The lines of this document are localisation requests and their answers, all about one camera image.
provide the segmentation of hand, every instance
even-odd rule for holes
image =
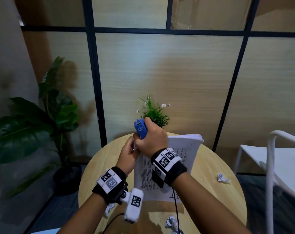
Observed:
[[[137,149],[133,151],[133,137],[130,136],[124,147],[122,147],[116,167],[120,168],[128,177],[136,165],[136,160],[139,156],[139,153],[140,151]]]
[[[146,137],[141,139],[136,132],[133,134],[133,138],[138,149],[144,153],[145,156],[151,158],[158,150],[168,148],[168,136],[166,132],[152,122],[149,117],[144,119],[144,123],[147,129]]]

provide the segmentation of black cable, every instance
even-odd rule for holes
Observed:
[[[115,218],[117,218],[120,215],[124,215],[125,213],[119,213],[117,214],[110,222],[109,224],[107,224],[106,228],[104,229],[104,231],[102,232],[102,234],[104,234],[104,232],[106,231],[106,229],[109,227],[109,225],[115,220]]]
[[[176,195],[175,195],[175,190],[173,188],[172,188],[172,191],[173,191],[173,197],[175,198],[175,205],[176,205],[176,212],[177,212],[178,234],[180,234],[179,216],[178,216],[178,208],[177,208]]]

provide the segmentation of black plant pot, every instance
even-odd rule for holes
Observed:
[[[72,165],[58,169],[53,175],[56,183],[56,195],[70,195],[78,191],[81,180],[81,166]]]

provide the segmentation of white paper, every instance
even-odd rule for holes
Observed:
[[[188,169],[188,173],[192,171],[197,150],[202,142],[203,138],[198,134],[168,136],[168,147],[182,158],[181,162]],[[172,190],[164,194],[152,181],[152,164],[143,154],[139,155],[134,168],[134,188],[144,192],[144,200],[175,201]],[[177,194],[176,201],[181,203]]]

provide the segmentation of round wooden table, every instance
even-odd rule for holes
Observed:
[[[96,181],[100,175],[102,175],[107,168],[116,165],[120,151],[131,135],[132,134],[125,135],[110,142],[90,160],[83,173],[79,186],[79,207],[81,207],[92,194],[92,189],[96,185]],[[232,181],[228,184],[217,182],[216,177],[218,173],[222,173],[226,178]],[[246,224],[247,208],[239,181],[229,166],[217,154],[203,144],[200,145],[197,151],[191,175]],[[126,181],[128,182],[128,190],[130,191],[133,188],[134,171],[129,174]],[[199,233],[183,204],[178,203],[177,205],[180,229],[184,233]],[[112,218],[124,211],[125,204],[116,204],[115,207],[110,210],[108,219],[102,218],[95,233],[101,234]],[[165,224],[167,218],[171,214],[176,217],[174,202],[143,201],[140,218],[137,223],[129,224],[123,221],[122,216],[117,217],[105,233],[169,234],[171,230],[165,228]]]

